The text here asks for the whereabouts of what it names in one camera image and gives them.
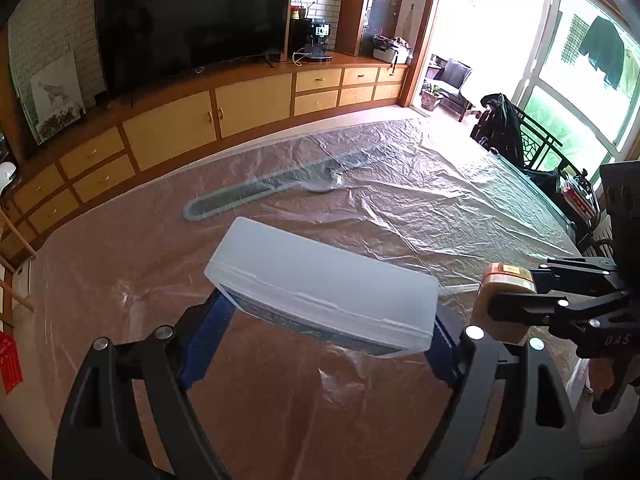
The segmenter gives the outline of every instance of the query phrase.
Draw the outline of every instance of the red plastic object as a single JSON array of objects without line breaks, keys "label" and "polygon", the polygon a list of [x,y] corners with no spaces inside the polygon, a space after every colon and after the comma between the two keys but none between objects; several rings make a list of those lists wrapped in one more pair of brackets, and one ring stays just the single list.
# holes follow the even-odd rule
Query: red plastic object
[{"label": "red plastic object", "polygon": [[0,332],[0,372],[2,372],[2,382],[7,394],[22,382],[15,339],[3,332]]}]

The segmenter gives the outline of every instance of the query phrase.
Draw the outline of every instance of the coffee machine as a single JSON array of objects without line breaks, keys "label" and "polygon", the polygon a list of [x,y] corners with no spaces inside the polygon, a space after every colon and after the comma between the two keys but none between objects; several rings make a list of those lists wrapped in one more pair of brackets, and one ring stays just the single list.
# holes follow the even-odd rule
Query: coffee machine
[{"label": "coffee machine", "polygon": [[331,25],[311,18],[291,19],[289,24],[289,52],[296,60],[330,61],[326,53]]}]

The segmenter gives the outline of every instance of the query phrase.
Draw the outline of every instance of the transparent plastic film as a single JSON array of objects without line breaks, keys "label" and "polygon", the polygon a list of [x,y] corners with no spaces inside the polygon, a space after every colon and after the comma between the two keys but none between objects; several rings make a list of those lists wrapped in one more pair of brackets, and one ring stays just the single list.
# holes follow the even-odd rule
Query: transparent plastic film
[{"label": "transparent plastic film", "polygon": [[[360,153],[358,163],[332,169],[326,192],[298,171],[306,185],[243,196],[241,205],[199,221],[183,216],[197,197],[347,153]],[[206,299],[212,285],[204,268],[237,216],[432,274],[440,302],[465,321],[488,262],[531,268],[548,256],[577,255],[526,183],[468,137],[426,120],[223,152],[76,218],[38,252],[32,301],[55,424],[95,338],[145,338]],[[542,337],[569,378],[573,346]],[[136,391],[152,455],[169,468]],[[234,478],[387,480],[411,471],[450,390],[422,354],[381,360],[236,312],[189,396]]]}]

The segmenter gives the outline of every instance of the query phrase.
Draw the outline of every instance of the silver screw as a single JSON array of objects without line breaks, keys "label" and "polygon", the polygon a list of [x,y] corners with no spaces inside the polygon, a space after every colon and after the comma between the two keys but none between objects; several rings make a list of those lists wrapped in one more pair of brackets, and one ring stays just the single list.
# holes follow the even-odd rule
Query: silver screw
[{"label": "silver screw", "polygon": [[542,350],[545,347],[545,344],[542,342],[542,339],[538,339],[537,337],[532,337],[529,339],[529,346],[534,350]]},{"label": "silver screw", "polygon": [[109,345],[109,340],[105,337],[99,337],[94,341],[95,350],[104,350]]},{"label": "silver screw", "polygon": [[156,328],[155,334],[160,340],[169,339],[174,334],[174,328],[169,325],[162,325]]},{"label": "silver screw", "polygon": [[465,328],[465,334],[471,339],[482,339],[484,337],[484,330],[479,326],[469,325]]}]

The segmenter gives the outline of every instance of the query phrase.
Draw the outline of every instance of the tv screen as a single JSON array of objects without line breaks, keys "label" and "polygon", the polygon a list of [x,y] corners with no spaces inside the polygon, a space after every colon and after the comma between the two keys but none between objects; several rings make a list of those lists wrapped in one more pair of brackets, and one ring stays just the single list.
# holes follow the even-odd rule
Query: tv screen
[{"label": "tv screen", "polygon": [[95,0],[111,96],[210,63],[284,51],[289,0]]}]

